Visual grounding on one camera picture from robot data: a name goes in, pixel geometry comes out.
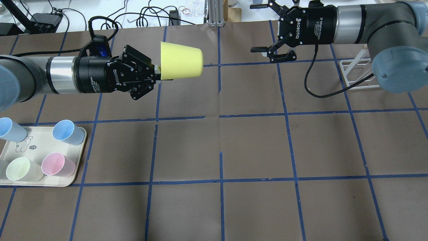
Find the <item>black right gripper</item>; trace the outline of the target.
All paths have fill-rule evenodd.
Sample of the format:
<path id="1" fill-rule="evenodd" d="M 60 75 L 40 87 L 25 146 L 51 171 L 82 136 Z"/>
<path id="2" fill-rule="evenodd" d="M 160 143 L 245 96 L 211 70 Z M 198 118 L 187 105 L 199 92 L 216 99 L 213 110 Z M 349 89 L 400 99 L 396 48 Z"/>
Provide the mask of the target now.
<path id="1" fill-rule="evenodd" d="M 251 4 L 250 9 L 271 8 L 279 16 L 278 40 L 269 47 L 251 47 L 251 53 L 266 54 L 273 64 L 290 62 L 296 53 L 275 54 L 280 47 L 295 48 L 302 45 L 329 45 L 333 43 L 337 26 L 337 7 L 323 5 L 319 0 L 309 2 L 307 8 L 280 6 L 274 0 L 268 4 Z"/>

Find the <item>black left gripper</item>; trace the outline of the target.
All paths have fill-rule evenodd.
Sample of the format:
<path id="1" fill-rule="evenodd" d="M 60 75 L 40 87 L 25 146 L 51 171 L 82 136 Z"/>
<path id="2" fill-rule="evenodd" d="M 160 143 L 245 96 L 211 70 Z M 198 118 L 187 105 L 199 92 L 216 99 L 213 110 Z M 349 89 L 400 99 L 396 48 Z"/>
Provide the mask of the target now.
<path id="1" fill-rule="evenodd" d="M 81 93 L 128 92 L 138 100 L 154 90 L 154 85 L 174 78 L 162 77 L 159 65 L 130 45 L 120 56 L 88 56 L 80 53 L 74 64 L 76 85 Z"/>

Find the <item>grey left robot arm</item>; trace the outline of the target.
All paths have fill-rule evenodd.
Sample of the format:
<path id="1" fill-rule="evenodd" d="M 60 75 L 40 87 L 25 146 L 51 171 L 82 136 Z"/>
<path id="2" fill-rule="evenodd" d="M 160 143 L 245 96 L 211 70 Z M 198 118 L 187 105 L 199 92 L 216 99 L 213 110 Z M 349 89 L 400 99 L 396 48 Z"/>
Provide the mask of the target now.
<path id="1" fill-rule="evenodd" d="M 1 55 L 1 111 L 39 94 L 127 92 L 133 100 L 162 81 L 162 69 L 133 47 L 112 57 L 105 49 L 84 47 L 78 56 L 18 57 Z"/>

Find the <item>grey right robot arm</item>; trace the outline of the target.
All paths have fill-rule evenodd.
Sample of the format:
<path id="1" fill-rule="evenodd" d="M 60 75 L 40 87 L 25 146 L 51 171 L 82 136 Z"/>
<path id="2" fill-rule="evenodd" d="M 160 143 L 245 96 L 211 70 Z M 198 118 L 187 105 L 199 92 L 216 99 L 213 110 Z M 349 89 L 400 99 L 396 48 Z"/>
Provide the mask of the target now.
<path id="1" fill-rule="evenodd" d="M 312 0 L 306 8 L 288 8 L 269 0 L 250 8 L 271 8 L 279 16 L 278 40 L 250 50 L 264 53 L 273 64 L 295 60 L 293 50 L 275 54 L 283 45 L 366 44 L 383 90 L 412 92 L 427 85 L 426 2 L 333 6 Z"/>

